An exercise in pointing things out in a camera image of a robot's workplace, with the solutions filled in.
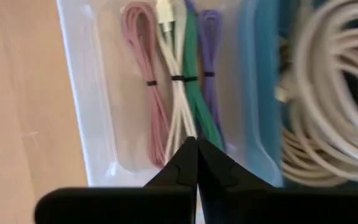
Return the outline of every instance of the plastic storage bin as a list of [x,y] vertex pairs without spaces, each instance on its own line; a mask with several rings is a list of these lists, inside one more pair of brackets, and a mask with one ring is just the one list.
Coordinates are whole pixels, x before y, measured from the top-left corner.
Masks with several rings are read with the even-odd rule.
[[[121,31],[130,0],[57,0],[88,184],[141,186],[157,172],[148,160],[146,86]],[[197,10],[223,14],[216,88],[227,153],[244,163],[244,100],[239,79],[238,0],[198,0]],[[157,64],[160,91],[171,110],[168,73]]]

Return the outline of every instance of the black cable tie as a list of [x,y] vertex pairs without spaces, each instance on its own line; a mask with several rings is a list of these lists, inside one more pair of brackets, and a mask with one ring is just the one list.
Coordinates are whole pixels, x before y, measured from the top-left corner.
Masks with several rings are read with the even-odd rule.
[[185,77],[183,75],[175,75],[171,77],[172,81],[185,81]]
[[214,72],[204,72],[204,77],[215,77]]
[[157,85],[157,81],[147,81],[147,86],[156,86]]
[[194,82],[197,80],[198,80],[198,77],[186,77],[184,81],[185,81],[185,83],[188,83],[188,82]]

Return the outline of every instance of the cable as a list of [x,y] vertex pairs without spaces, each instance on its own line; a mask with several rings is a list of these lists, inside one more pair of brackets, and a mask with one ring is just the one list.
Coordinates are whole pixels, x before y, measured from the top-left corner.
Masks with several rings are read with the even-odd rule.
[[291,102],[294,133],[285,130],[283,170],[288,179],[315,187],[358,182],[358,106],[343,72],[358,78],[358,1],[329,1],[298,39]]
[[216,147],[223,149],[221,135],[214,123],[211,113],[204,101],[197,81],[197,18],[193,12],[187,13],[185,50],[183,56],[183,75],[190,82],[186,82],[186,95],[190,110],[200,125],[203,137]]
[[225,147],[215,92],[215,64],[222,33],[222,15],[216,10],[205,10],[198,14],[198,30],[204,65],[203,95],[209,112],[219,131],[223,149]]
[[[187,136],[197,137],[197,132],[190,107],[185,95],[181,66],[183,60],[183,43],[185,41],[186,6],[182,0],[174,1],[172,7],[169,0],[157,1],[157,19],[161,28],[157,31],[158,43],[172,77],[173,111],[168,141],[165,148],[165,162],[179,150],[182,138],[182,122]],[[175,22],[175,38],[172,40],[172,23]]]
[[155,166],[163,168],[165,164],[163,141],[168,134],[168,118],[154,74],[155,24],[153,9],[144,2],[128,4],[122,14],[124,35],[148,86],[147,96],[151,113],[149,157]]

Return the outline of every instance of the white connector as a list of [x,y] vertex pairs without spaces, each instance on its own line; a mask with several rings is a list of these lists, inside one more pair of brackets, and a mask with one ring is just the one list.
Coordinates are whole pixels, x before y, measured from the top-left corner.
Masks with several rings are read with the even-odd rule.
[[157,21],[162,25],[163,32],[172,31],[173,9],[170,0],[157,0]]

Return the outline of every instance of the black plastic piece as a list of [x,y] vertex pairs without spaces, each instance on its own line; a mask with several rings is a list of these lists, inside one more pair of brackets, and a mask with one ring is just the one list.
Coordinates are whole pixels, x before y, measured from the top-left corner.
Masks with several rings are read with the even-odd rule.
[[275,189],[210,142],[188,138],[143,188],[57,190],[40,200],[35,222],[194,223],[197,184],[207,224],[358,221],[358,191]]

